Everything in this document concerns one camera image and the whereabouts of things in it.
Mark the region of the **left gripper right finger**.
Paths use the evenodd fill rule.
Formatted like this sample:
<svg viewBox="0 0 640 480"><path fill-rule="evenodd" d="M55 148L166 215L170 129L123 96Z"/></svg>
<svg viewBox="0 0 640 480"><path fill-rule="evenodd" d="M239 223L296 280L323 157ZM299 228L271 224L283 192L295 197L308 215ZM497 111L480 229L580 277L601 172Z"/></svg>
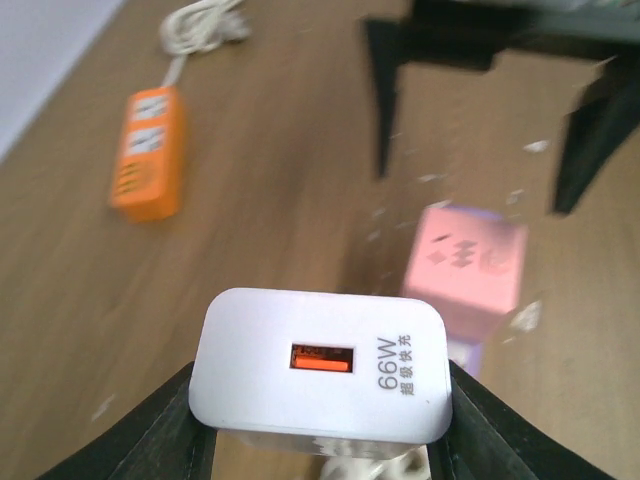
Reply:
<svg viewBox="0 0 640 480"><path fill-rule="evenodd" d="M427 446L433 479L606 480L611 476L537 429L454 362L453 416Z"/></svg>

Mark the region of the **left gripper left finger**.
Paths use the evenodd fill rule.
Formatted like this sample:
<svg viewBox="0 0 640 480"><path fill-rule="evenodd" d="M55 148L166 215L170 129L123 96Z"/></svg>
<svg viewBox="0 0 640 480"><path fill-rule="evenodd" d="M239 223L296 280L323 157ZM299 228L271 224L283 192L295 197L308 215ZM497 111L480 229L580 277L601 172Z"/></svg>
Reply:
<svg viewBox="0 0 640 480"><path fill-rule="evenodd" d="M188 404L188 363L102 435L42 479L210 479L217 431Z"/></svg>

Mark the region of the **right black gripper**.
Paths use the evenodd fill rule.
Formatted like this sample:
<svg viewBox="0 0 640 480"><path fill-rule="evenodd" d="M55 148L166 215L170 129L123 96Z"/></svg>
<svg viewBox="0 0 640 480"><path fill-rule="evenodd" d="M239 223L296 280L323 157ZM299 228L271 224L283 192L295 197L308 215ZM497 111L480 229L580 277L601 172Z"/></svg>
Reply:
<svg viewBox="0 0 640 480"><path fill-rule="evenodd" d="M415 1L403 22L366 17L376 110L376 172L388 176L400 132L399 75L409 60L486 72L507 51L604 65L569 114L551 211L568 215L639 127L637 1Z"/></svg>

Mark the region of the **white 66W charger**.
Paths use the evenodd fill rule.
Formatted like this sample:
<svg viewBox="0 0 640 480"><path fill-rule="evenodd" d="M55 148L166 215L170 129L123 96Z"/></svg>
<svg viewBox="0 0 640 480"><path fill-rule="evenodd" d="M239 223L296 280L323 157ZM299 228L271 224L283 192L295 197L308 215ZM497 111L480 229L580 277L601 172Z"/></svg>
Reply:
<svg viewBox="0 0 640 480"><path fill-rule="evenodd" d="M254 445L391 459L451 424L444 323L415 299L229 289L206 312L188 399Z"/></svg>

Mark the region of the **pink white charger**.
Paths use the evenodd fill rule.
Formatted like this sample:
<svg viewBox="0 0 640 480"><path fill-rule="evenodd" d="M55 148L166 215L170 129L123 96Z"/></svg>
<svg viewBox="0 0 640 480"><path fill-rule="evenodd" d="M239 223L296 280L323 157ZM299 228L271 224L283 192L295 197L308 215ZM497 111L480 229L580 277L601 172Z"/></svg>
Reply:
<svg viewBox="0 0 640 480"><path fill-rule="evenodd" d="M466 207L428 207L401 293L427 302L450 337L486 341L519 305L528 228Z"/></svg>

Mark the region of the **orange power strip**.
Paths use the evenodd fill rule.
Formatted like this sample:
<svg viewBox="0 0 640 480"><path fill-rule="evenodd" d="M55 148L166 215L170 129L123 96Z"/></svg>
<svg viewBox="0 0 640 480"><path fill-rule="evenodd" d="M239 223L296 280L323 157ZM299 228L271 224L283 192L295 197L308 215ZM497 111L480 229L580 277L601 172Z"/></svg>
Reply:
<svg viewBox="0 0 640 480"><path fill-rule="evenodd" d="M158 221L182 204L186 116L173 86L130 96L109 204L134 223Z"/></svg>

